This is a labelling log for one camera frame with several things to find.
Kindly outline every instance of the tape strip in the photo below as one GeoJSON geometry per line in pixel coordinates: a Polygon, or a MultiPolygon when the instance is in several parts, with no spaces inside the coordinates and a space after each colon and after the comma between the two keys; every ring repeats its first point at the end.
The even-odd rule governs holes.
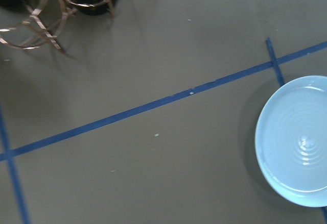
{"type": "Polygon", "coordinates": [[[267,48],[268,48],[268,51],[269,51],[271,63],[273,65],[273,67],[274,67],[274,70],[275,70],[275,73],[276,73],[276,76],[277,76],[278,83],[279,83],[280,86],[283,86],[283,85],[285,85],[285,81],[284,81],[284,78],[283,78],[282,71],[278,66],[277,58],[276,58],[276,55],[275,55],[275,50],[274,50],[274,47],[272,46],[272,42],[271,42],[270,38],[268,38],[266,40],[266,44],[267,44],[267,48]]]}
{"type": "Polygon", "coordinates": [[[1,158],[7,159],[8,171],[14,188],[21,219],[24,224],[30,224],[31,222],[29,219],[29,214],[26,207],[24,195],[20,186],[20,181],[19,181],[15,161],[12,156],[12,151],[10,150],[9,139],[8,139],[1,108],[0,108],[0,137],[1,137],[3,149],[5,151],[4,154],[1,155],[1,158]]]}
{"type": "Polygon", "coordinates": [[[323,217],[325,218],[325,222],[327,224],[327,207],[321,207],[322,213],[323,213],[323,217]]]}
{"type": "Polygon", "coordinates": [[[39,148],[42,148],[42,147],[57,143],[59,141],[66,140],[68,138],[71,138],[71,137],[74,137],[74,136],[77,136],[77,135],[81,135],[83,133],[86,133],[86,132],[98,129],[100,127],[109,125],[111,123],[115,123],[115,122],[120,121],[122,119],[125,119],[125,118],[128,118],[128,117],[131,117],[131,116],[146,112],[146,111],[154,109],[154,108],[161,107],[163,105],[178,101],[180,99],[186,98],[186,97],[191,96],[193,94],[215,88],[217,86],[229,83],[231,81],[238,80],[238,79],[243,78],[245,76],[248,76],[248,75],[263,71],[263,70],[266,70],[266,69],[271,68],[271,67],[272,67],[271,62],[266,62],[266,63],[260,64],[260,65],[248,68],[246,70],[239,71],[237,73],[234,73],[234,74],[225,76],[223,78],[217,79],[217,80],[215,80],[213,82],[209,82],[209,83],[197,86],[197,87],[195,87],[193,89],[185,90],[185,91],[182,91],[182,92],[177,93],[175,95],[167,96],[165,98],[156,100],[154,102],[151,102],[151,103],[148,103],[148,104],[145,104],[145,105],[142,105],[142,106],[139,106],[139,107],[136,107],[136,108],[133,108],[133,109],[118,113],[116,115],[113,115],[113,116],[110,116],[110,117],[107,117],[107,118],[100,119],[98,121],[89,123],[87,125],[77,127],[75,129],[72,129],[72,130],[69,130],[69,131],[66,131],[66,132],[63,132],[63,133],[48,137],[46,139],[42,139],[42,140],[33,142],[33,143],[25,145],[25,146],[21,146],[21,147],[16,148],[16,149],[11,151],[12,156],[16,157],[18,155],[22,155],[22,154],[37,150],[39,148]]]}
{"type": "Polygon", "coordinates": [[[311,47],[308,47],[308,48],[305,48],[305,49],[302,49],[302,50],[300,50],[298,52],[294,52],[292,54],[280,57],[280,58],[277,59],[277,63],[280,65],[280,64],[292,61],[294,59],[297,59],[297,58],[304,57],[306,55],[312,54],[314,52],[321,51],[322,49],[325,49],[325,48],[327,48],[327,41],[323,42],[323,43],[320,43],[320,44],[317,44],[317,45],[314,45],[314,46],[311,46],[311,47]]]}

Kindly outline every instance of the light blue plate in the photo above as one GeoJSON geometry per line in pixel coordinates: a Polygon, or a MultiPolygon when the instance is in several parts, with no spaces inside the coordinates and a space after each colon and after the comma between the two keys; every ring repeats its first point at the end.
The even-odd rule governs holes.
{"type": "Polygon", "coordinates": [[[302,77],[272,95],[256,126],[255,151],[281,196],[302,206],[327,206],[327,77],[302,77]]]}

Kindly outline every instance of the floor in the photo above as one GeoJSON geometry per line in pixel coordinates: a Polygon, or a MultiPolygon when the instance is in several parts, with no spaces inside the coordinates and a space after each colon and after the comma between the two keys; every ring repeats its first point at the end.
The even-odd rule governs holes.
{"type": "Polygon", "coordinates": [[[326,9],[118,0],[114,20],[69,18],[67,55],[0,45],[0,223],[327,223],[254,153],[279,86],[327,76],[326,9]]]}

